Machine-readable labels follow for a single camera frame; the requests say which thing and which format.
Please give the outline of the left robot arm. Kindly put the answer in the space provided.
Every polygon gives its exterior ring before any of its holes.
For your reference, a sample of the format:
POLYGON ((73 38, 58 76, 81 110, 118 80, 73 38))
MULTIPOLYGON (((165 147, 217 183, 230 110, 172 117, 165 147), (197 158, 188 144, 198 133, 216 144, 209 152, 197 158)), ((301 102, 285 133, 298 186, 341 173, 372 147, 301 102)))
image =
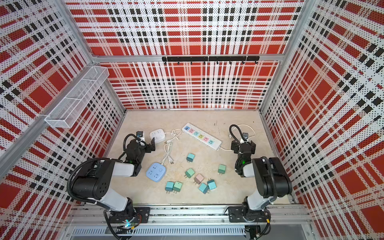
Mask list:
POLYGON ((113 177, 138 176, 145 154, 155 149, 155 140, 146 143, 143 132, 127 135, 123 153, 117 159, 93 158, 79 164, 67 181, 68 194, 77 201, 104 208, 108 223, 130 227, 147 223, 150 208, 135 208, 132 199, 117 193, 110 184, 113 177))

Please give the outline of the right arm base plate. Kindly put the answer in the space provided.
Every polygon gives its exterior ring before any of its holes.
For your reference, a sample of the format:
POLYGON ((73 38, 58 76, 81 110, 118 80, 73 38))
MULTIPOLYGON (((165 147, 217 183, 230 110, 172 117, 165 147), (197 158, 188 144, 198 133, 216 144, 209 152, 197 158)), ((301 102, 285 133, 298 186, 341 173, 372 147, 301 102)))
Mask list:
POLYGON ((269 223, 271 214, 269 211, 254 211, 247 207, 231 206, 227 207, 225 213, 228 213, 231 223, 269 223))

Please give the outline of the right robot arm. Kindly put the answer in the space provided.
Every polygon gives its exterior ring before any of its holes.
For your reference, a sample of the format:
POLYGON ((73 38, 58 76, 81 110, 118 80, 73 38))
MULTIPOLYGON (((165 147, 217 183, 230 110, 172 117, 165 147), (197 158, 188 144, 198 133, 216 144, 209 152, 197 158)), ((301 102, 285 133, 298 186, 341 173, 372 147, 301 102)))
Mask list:
POLYGON ((290 195, 293 191, 292 182, 279 158, 252 158, 256 153, 256 144, 250 141, 247 134, 242 133, 237 125, 230 125, 230 135, 234 138, 231 150, 238 155, 235 172, 242 178, 254 177, 256 191, 244 198, 240 210, 229 207, 230 221, 250 222, 270 220, 267 206, 278 198, 290 195))

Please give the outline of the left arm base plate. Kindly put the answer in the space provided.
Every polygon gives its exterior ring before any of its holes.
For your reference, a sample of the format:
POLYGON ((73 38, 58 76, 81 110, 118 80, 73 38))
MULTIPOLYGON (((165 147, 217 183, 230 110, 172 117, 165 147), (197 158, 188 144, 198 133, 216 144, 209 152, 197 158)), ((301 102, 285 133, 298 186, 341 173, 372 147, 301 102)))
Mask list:
POLYGON ((150 216, 149 207, 134 207, 133 211, 127 212, 114 212, 112 211, 109 216, 111 224, 146 224, 150 216))

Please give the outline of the long white power strip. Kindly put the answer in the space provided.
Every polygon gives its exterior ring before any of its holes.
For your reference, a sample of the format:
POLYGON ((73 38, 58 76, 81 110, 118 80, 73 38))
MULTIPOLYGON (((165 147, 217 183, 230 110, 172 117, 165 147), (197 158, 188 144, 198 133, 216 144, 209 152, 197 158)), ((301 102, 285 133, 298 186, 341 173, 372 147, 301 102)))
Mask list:
POLYGON ((199 142, 209 146, 213 150, 218 151, 221 147, 222 141, 219 139, 213 137, 212 135, 206 133, 205 131, 199 129, 198 127, 187 123, 183 128, 182 131, 186 133, 187 135, 193 137, 194 139, 198 140, 199 142))

